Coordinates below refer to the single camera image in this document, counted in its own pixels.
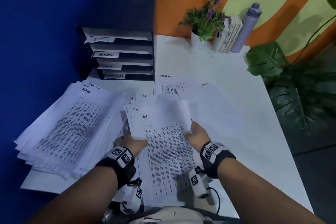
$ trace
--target black wrist strap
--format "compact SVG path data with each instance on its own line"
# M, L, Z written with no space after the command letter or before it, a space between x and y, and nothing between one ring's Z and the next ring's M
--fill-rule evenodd
M129 183L137 171L133 154L127 148L120 146L109 151L96 166L113 168L117 175L118 189Z
M200 155L205 173L213 179L218 179L217 169L223 159L236 159L227 147L217 142L205 143L202 146Z

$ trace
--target person's left arm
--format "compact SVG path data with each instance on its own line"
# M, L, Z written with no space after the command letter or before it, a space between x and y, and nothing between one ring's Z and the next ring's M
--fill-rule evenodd
M130 134L118 138L116 145L128 148L134 157L147 141L134 140ZM118 180L111 167L94 167L67 190L48 203L29 224L97 223L118 190Z

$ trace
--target clothing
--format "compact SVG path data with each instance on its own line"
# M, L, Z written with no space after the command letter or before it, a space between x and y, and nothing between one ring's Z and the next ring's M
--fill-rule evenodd
M188 208L188 207L155 207L149 211L138 212L132 215L125 215L123 213L116 213L112 215L104 224L140 224L155 222L160 224L240 224L240 219L222 217L209 211Z

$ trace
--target potted plant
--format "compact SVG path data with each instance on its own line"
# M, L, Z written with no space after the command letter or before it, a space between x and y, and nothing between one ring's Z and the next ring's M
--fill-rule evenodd
M336 9L336 0L328 0ZM248 71L261 75L282 125L314 134L336 117L336 62L314 58L300 61L314 35L300 55L289 64L277 42L252 47L246 54Z
M195 7L188 9L183 21L179 25L191 26L191 46L194 49L202 49L202 41L212 38L214 30L224 28L224 12L218 11L220 0L208 1L200 10Z

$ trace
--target black paper tray organizer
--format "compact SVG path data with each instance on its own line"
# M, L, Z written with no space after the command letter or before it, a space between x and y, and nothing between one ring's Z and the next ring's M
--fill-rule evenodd
M77 23L101 79L154 81L155 0L91 0Z

